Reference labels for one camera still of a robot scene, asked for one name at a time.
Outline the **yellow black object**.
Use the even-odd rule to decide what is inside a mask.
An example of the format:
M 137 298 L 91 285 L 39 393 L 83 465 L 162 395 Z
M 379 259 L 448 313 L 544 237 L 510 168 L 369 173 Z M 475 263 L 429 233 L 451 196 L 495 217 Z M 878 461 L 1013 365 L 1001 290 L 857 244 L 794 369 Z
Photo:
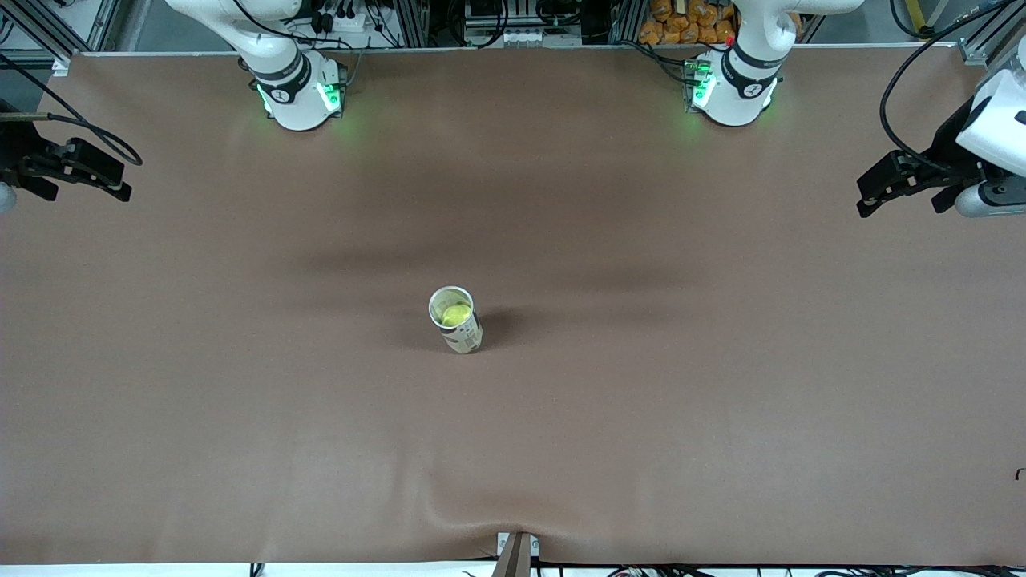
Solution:
M 934 34 L 937 16 L 933 10 L 938 5 L 939 0 L 895 0 L 895 18 L 906 34 L 926 40 Z

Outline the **pile of orange objects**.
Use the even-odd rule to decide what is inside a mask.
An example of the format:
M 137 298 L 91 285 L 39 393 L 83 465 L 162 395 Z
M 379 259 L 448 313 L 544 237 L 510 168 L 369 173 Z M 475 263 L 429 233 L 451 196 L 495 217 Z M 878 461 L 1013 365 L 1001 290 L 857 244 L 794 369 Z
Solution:
M 731 0 L 648 0 L 637 42 L 644 45 L 731 45 L 740 20 Z

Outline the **white blue tennis ball can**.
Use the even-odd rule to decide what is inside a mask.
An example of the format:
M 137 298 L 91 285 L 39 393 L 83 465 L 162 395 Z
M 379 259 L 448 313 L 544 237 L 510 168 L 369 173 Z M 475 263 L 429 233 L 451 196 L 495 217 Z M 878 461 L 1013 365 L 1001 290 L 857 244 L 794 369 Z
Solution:
M 470 304 L 474 311 L 473 317 L 457 329 L 444 329 L 439 324 L 439 314 L 444 307 L 457 302 Z M 478 321 L 474 299 L 465 288 L 453 285 L 436 288 L 429 299 L 428 312 L 433 324 L 441 333 L 452 351 L 459 354 L 468 354 L 480 348 L 483 343 L 483 329 Z

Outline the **brown table mat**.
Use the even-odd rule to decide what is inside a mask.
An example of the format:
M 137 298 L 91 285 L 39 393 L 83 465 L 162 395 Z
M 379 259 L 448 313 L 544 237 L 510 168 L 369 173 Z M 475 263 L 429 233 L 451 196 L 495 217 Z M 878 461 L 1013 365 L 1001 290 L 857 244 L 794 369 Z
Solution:
M 1026 216 L 856 209 L 907 47 L 715 127 L 631 49 L 369 54 L 283 131 L 230 56 L 54 81 L 129 202 L 0 215 L 0 565 L 1026 565 Z M 472 295 L 459 354 L 432 293 Z

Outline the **white power strip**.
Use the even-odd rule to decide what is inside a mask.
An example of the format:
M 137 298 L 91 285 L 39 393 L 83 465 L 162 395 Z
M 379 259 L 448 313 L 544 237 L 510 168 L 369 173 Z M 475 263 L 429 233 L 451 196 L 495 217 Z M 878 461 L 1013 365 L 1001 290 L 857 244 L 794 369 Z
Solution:
M 357 10 L 355 5 L 337 5 L 334 8 L 325 5 L 310 20 L 311 28 L 319 35 L 363 33 L 368 25 L 369 15 L 365 10 Z

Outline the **aluminium frame profile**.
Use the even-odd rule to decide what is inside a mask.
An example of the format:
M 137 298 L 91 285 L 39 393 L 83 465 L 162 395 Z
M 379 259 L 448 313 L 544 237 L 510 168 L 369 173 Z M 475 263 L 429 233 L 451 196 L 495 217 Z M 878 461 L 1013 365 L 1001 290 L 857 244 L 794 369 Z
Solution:
M 17 63 L 68 63 L 102 51 L 125 0 L 0 0 L 0 54 Z
M 1026 0 L 987 0 L 954 36 L 968 66 L 988 67 L 1026 37 Z

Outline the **aluminium upright profile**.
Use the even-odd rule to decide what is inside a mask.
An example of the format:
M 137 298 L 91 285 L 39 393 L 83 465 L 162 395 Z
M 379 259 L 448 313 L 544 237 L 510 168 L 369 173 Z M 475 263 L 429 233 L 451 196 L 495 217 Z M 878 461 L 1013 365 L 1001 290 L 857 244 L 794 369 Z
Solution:
M 401 33 L 401 45 L 408 49 L 428 47 L 431 0 L 390 0 Z
M 616 45 L 623 41 L 636 42 L 640 29 L 649 16 L 649 0 L 609 0 L 611 25 L 606 43 Z

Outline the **white connector block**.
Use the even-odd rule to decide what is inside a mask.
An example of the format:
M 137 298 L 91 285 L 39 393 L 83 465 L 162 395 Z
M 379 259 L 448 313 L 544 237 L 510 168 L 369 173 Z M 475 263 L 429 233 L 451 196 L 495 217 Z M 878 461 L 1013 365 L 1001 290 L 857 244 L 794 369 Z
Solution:
M 583 45 L 580 28 L 545 28 L 545 26 L 521 26 L 510 28 L 497 42 L 503 48 L 560 48 Z

